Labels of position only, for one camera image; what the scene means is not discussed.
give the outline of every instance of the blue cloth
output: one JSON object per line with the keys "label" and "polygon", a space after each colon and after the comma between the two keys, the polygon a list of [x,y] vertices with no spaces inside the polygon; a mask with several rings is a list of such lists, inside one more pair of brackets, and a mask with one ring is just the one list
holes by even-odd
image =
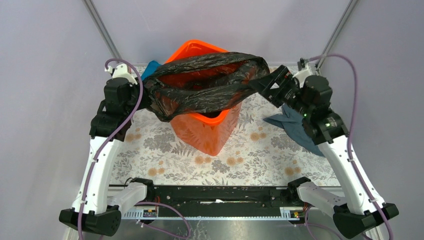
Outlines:
{"label": "blue cloth", "polygon": [[159,64],[157,61],[149,62],[143,74],[141,75],[141,80],[144,81],[145,78],[152,75],[160,65],[161,64]]}
{"label": "blue cloth", "polygon": [[287,135],[309,152],[324,157],[318,146],[306,134],[302,126],[302,116],[286,104],[282,106],[282,114],[276,114],[263,120],[269,124],[283,128]]}

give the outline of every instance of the black trash bag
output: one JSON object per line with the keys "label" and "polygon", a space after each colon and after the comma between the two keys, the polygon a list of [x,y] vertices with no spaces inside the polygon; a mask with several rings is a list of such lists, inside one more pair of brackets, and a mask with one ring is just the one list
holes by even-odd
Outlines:
{"label": "black trash bag", "polygon": [[162,122],[180,114],[216,113],[254,94],[253,79],[270,74],[267,62],[239,52],[182,58],[162,66],[143,81],[151,104],[147,109]]}

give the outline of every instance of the orange plastic bin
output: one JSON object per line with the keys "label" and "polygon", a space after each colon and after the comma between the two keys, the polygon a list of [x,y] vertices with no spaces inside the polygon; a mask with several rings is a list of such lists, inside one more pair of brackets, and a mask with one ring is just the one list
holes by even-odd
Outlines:
{"label": "orange plastic bin", "polygon": [[[184,43],[166,62],[186,57],[210,53],[224,53],[226,50],[200,40],[189,40]],[[237,125],[240,102],[231,109],[223,110],[217,117],[209,118],[199,113],[182,114],[171,120],[176,135],[185,143],[196,149],[216,156]]]}

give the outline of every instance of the purple cable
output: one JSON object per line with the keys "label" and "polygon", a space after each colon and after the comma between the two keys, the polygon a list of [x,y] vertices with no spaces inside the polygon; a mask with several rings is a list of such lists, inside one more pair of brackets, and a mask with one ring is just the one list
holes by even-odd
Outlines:
{"label": "purple cable", "polygon": [[[353,80],[354,80],[354,89],[353,89],[353,110],[352,110],[352,117],[351,117],[351,121],[350,121],[350,129],[349,129],[349,136],[347,137],[347,154],[349,156],[349,159],[353,159],[353,154],[352,154],[352,136],[353,136],[353,131],[354,131],[354,127],[355,127],[355,122],[356,122],[356,114],[357,114],[357,102],[358,102],[358,76],[357,76],[357,71],[356,68],[353,64],[353,62],[347,58],[344,55],[341,54],[336,54],[336,53],[331,53],[331,54],[327,54],[327,55],[319,55],[319,56],[314,56],[309,58],[309,61],[315,61],[318,59],[322,59],[322,58],[326,58],[326,57],[337,57],[337,58],[341,58],[343,60],[345,60],[350,67],[352,68],[353,71]],[[389,221],[387,220],[386,215],[383,213],[383,210],[380,208],[379,204],[374,201],[375,198],[373,196],[373,194],[371,193],[370,189],[367,187],[367,184],[365,183],[364,178],[361,175],[361,172],[358,169],[358,166],[356,164],[355,161],[351,161],[352,163],[352,167],[353,170],[355,171],[360,184],[362,185],[363,189],[365,190],[366,194],[368,195],[369,199],[372,202],[372,204],[374,205],[374,207],[377,209],[378,213],[380,214],[381,218],[384,221],[384,224],[387,228],[387,232],[388,232],[388,239],[389,240],[393,240],[394,236],[393,236],[393,231],[392,231],[392,227],[390,226]]]}
{"label": "purple cable", "polygon": [[159,231],[159,232],[162,232],[162,233],[165,233],[165,234],[168,234],[168,235],[170,235],[170,236],[172,236],[172,237],[175,237],[175,238],[180,238],[180,239],[189,239],[190,237],[191,237],[191,235],[192,235],[192,230],[191,230],[191,228],[190,228],[190,225],[189,225],[189,222],[184,218],[184,216],[177,210],[177,209],[175,209],[175,208],[173,208],[172,206],[169,206],[169,205],[166,205],[166,204],[163,204],[163,203],[160,203],[160,202],[152,202],[152,201],[139,201],[137,204],[136,204],[136,206],[137,205],[158,205],[158,206],[162,206],[162,207],[165,207],[165,208],[168,208],[168,209],[171,209],[172,211],[174,211],[176,214],[178,214],[178,216],[180,217],[180,218],[182,218],[182,221],[185,223],[185,225],[187,226],[187,236],[179,236],[179,235],[176,235],[176,234],[173,234],[172,232],[169,232],[169,231],[166,231],[166,230],[163,230],[163,229],[161,229],[161,228],[158,228],[158,227],[155,227],[155,226],[150,226],[149,224],[141,224],[141,226],[143,227],[143,226],[146,226],[146,227],[148,227],[148,228],[151,228],[151,229],[154,229],[154,230],[157,230],[157,231]]}
{"label": "purple cable", "polygon": [[338,232],[336,232],[336,231],[334,231],[333,229],[331,229],[331,228],[329,228],[329,227],[327,227],[327,226],[324,226],[324,225],[321,225],[321,224],[315,224],[315,223],[308,223],[308,216],[309,216],[309,210],[312,208],[312,206],[309,206],[309,207],[307,207],[307,209],[306,209],[306,212],[305,212],[305,223],[304,223],[304,225],[305,225],[305,227],[306,227],[306,229],[307,229],[307,231],[309,232],[309,234],[310,234],[310,236],[314,239],[314,240],[317,240],[317,238],[312,234],[312,231],[311,231],[311,229],[309,228],[309,226],[313,226],[313,227],[318,227],[318,228],[322,228],[322,229],[325,229],[325,230],[327,230],[327,231],[330,231],[330,232],[332,232],[333,234],[335,234],[340,240],[343,240],[343,237],[342,237],[342,235],[340,235],[340,233],[338,233]]}
{"label": "purple cable", "polygon": [[[142,77],[140,76],[140,73],[137,71],[137,69],[129,62],[120,59],[120,58],[111,58],[109,60],[107,60],[104,63],[104,67],[107,69],[108,68],[108,64],[110,62],[113,61],[117,61],[117,62],[121,62],[124,63],[126,65],[128,65],[137,75],[138,81],[139,81],[139,85],[140,85],[140,94],[138,95],[138,100],[137,103],[135,104],[134,109],[131,111],[131,113],[128,115],[128,117],[121,123],[121,125],[119,125],[115,131],[112,132],[112,134],[110,134],[109,137],[107,137],[107,139],[100,145],[100,147],[98,148],[98,150],[96,151],[93,160],[97,160],[101,151],[105,148],[106,144],[108,144],[108,142],[125,126],[125,124],[128,123],[128,121],[133,117],[133,115],[136,113],[137,109],[139,108],[139,105],[142,101],[142,97],[143,97],[143,82],[142,82]],[[90,183],[90,178],[92,177],[92,173],[93,173],[93,169],[94,169],[94,165],[96,164],[96,161],[93,161],[90,165],[90,168],[88,170],[87,173],[87,177],[85,179],[85,183],[84,183],[84,190],[82,191],[82,202],[81,206],[79,207],[79,213],[78,213],[78,221],[77,221],[77,228],[78,228],[78,236],[79,236],[79,240],[84,240],[84,236],[83,236],[83,226],[82,226],[82,221],[83,221],[83,211],[84,211],[84,205],[85,205],[85,201],[86,201],[86,195],[87,195],[87,190],[89,188],[89,183]]]}

